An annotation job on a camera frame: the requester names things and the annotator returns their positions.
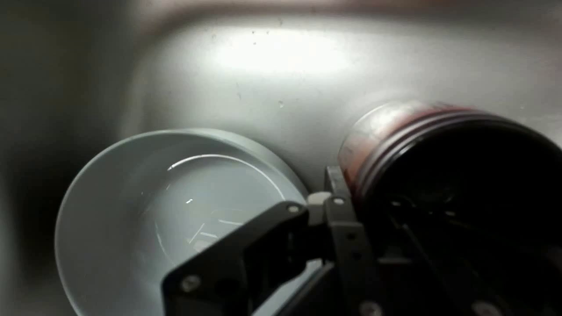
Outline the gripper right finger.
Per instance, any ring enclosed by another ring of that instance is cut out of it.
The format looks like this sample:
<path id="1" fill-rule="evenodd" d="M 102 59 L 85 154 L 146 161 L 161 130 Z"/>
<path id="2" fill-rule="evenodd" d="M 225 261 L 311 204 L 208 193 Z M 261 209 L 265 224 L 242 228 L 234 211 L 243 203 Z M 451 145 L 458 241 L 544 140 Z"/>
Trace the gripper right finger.
<path id="1" fill-rule="evenodd" d="M 508 241 L 392 196 L 388 217 L 462 316 L 562 316 L 558 248 Z"/>

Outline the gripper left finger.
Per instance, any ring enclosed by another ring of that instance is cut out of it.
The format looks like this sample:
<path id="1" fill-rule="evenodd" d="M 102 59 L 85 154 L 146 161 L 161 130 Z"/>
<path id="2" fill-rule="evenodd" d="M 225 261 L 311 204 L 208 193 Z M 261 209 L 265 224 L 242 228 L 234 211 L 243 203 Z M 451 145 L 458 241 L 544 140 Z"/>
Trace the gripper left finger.
<path id="1" fill-rule="evenodd" d="M 377 260 L 339 166 L 325 191 L 275 204 L 194 258 L 161 284 L 165 316 L 251 316 L 279 287 L 321 267 L 274 316 L 382 316 Z"/>

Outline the red-brown mug with dark inside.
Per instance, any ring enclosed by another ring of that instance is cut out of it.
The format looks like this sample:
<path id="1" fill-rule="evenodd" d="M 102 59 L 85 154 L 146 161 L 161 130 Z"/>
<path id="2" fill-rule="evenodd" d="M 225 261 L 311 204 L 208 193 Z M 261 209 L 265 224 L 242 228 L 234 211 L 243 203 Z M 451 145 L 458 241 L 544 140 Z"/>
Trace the red-brown mug with dark inside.
<path id="1" fill-rule="evenodd" d="M 475 108 L 406 100 L 359 118 L 338 160 L 360 218 L 418 222 L 562 279 L 562 148 L 544 134 Z"/>

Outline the stainless steel sink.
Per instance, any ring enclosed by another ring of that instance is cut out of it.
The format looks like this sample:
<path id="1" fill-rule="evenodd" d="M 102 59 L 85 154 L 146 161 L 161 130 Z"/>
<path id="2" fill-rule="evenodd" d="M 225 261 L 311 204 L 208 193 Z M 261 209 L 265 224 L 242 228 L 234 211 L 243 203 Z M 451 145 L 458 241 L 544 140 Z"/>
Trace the stainless steel sink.
<path id="1" fill-rule="evenodd" d="M 394 97 L 562 144 L 562 0 L 0 0 L 0 316 L 76 316 L 54 226 L 111 144 L 229 130 L 315 190 L 367 101 Z"/>

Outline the grey round bowl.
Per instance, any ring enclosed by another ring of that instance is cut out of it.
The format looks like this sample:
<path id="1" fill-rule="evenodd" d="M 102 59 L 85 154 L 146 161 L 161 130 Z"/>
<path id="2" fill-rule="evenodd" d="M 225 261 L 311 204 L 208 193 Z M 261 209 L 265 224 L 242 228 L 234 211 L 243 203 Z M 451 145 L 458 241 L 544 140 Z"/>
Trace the grey round bowl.
<path id="1" fill-rule="evenodd" d="M 308 190 L 265 146 L 217 129 L 161 130 L 122 140 L 70 184 L 55 256 L 77 316 L 163 316 L 168 272 Z"/>

